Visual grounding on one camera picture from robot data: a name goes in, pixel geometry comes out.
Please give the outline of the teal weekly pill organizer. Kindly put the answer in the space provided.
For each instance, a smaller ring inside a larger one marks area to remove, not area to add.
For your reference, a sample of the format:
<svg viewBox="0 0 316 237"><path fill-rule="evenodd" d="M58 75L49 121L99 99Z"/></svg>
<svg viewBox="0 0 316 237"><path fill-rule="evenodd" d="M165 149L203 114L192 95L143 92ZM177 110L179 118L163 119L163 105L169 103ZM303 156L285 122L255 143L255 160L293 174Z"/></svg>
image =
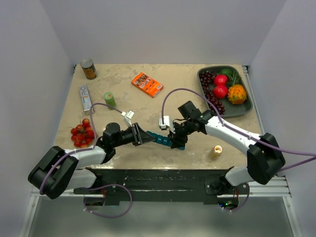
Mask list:
<svg viewBox="0 0 316 237"><path fill-rule="evenodd" d="M156 139L154 141L155 143L169 147L168 146L168 142L169 142L168 136L162 136L160 134L157 134L157 133L154 133L151 131L146 131L146 132L151 133L155 137L155 139Z"/></svg>

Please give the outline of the clear pill bottle yellow capsules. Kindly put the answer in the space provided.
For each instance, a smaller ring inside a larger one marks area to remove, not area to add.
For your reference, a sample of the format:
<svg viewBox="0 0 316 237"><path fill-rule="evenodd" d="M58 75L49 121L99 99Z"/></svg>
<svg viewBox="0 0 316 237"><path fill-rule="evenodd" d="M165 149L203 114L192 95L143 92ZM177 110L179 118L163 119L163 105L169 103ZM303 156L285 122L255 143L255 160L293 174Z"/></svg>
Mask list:
<svg viewBox="0 0 316 237"><path fill-rule="evenodd" d="M223 148L220 145L216 145L211 149L208 156L211 160L216 160L221 156L222 152Z"/></svg>

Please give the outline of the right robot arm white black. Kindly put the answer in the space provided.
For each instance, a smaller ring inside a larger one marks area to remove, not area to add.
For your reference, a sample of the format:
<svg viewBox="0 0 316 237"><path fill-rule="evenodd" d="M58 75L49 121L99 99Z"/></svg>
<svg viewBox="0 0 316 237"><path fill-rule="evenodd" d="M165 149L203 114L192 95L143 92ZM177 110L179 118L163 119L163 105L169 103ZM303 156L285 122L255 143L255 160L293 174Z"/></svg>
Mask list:
<svg viewBox="0 0 316 237"><path fill-rule="evenodd" d="M163 116L159 121L161 129L168 129L171 148L184 147L188 136L201 132L230 144L247 157L247 164L231 167L225 174L214 179L208 186L213 194L231 194L240 184L256 181L267 184L285 165L285 159L275 137L269 133L264 135L246 131L237 127L210 110L201 112L192 101L178 108L183 122L174 122L169 116Z"/></svg>

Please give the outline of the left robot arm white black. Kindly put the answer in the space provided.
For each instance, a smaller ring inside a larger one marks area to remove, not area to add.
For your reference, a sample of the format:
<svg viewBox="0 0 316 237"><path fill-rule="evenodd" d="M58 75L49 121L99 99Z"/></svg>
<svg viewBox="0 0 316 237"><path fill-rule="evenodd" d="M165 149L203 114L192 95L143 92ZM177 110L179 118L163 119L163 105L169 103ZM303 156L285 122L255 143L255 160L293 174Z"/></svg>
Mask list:
<svg viewBox="0 0 316 237"><path fill-rule="evenodd" d="M96 194L102 189L102 181L86 169L87 166L107 163L116 154L116 147L129 143L140 146L153 141L155 137L145 132L138 123L121 130L118 123L112 122L106 126L95 146L78 150L51 147L30 172L28 181L39 189L41 195L50 199L77 188Z"/></svg>

